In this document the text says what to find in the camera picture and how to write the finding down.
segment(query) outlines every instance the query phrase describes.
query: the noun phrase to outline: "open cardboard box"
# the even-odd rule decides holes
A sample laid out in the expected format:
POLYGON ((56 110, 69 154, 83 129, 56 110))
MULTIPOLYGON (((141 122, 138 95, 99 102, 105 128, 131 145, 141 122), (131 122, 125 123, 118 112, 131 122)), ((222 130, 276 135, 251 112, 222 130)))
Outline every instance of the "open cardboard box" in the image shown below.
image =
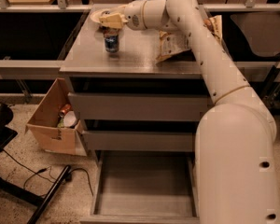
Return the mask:
POLYGON ((46 151, 86 156, 80 122, 74 129, 57 128, 60 109, 70 104, 67 94, 64 79, 57 78, 26 126, 46 151))

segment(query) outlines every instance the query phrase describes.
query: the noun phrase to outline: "white robotic arm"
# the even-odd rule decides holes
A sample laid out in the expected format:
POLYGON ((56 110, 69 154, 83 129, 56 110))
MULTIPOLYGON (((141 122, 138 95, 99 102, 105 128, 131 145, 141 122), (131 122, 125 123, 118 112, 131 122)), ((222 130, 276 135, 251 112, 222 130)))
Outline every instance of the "white robotic arm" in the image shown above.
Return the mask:
POLYGON ((124 17, 133 30, 182 31, 215 104, 196 133, 201 223, 280 223, 274 119, 204 25, 197 0, 134 1, 124 17))

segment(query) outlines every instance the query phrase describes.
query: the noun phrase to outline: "floor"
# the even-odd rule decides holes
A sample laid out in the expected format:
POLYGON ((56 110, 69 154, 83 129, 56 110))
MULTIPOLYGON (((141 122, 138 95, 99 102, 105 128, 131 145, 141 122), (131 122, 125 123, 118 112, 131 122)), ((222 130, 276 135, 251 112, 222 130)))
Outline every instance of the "floor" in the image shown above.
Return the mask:
MULTIPOLYGON (((11 107, 14 119, 8 127, 17 131, 18 135, 6 146, 5 150, 23 165, 38 171, 48 168, 42 175, 56 177, 65 165, 73 168, 84 168, 90 174, 92 188, 96 178, 96 165, 91 157, 72 156, 50 153, 42 150, 25 124, 33 115, 37 105, 17 104, 11 107)), ((275 117, 278 136, 274 144, 275 166, 280 189, 280 117, 275 117)), ((43 195, 50 187, 50 182, 34 176, 26 184, 32 173, 19 166, 8 154, 0 153, 0 176, 31 192, 43 195)), ((81 217, 90 214, 91 191, 86 173, 73 172, 73 178, 61 185, 49 206, 40 217, 38 223, 79 223, 81 217)), ((35 207, 0 190, 0 223, 27 223, 35 207)))

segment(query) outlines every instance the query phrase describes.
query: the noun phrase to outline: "black stand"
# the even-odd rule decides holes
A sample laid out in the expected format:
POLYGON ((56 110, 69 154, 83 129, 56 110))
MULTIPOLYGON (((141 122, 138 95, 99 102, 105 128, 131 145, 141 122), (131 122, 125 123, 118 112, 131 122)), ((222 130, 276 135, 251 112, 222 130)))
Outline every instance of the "black stand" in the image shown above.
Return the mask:
MULTIPOLYGON (((10 140, 12 140, 16 135, 17 133, 15 131, 10 130, 9 128, 5 128, 0 133, 0 144, 1 144, 0 152, 2 151, 2 148, 5 147, 10 142, 10 140)), ((18 186, 13 185, 9 182, 6 182, 1 177, 0 177, 0 189, 37 207, 34 214, 31 216, 30 220, 28 221, 29 224, 33 224, 37 222, 37 220, 39 219, 39 217, 41 216, 41 214, 49 204, 49 201, 54 196, 58 187, 67 178, 70 169, 71 167, 69 165, 63 168, 63 171, 59 174, 58 178, 53 183, 49 192, 44 198, 37 196, 28 190, 19 188, 18 186)))

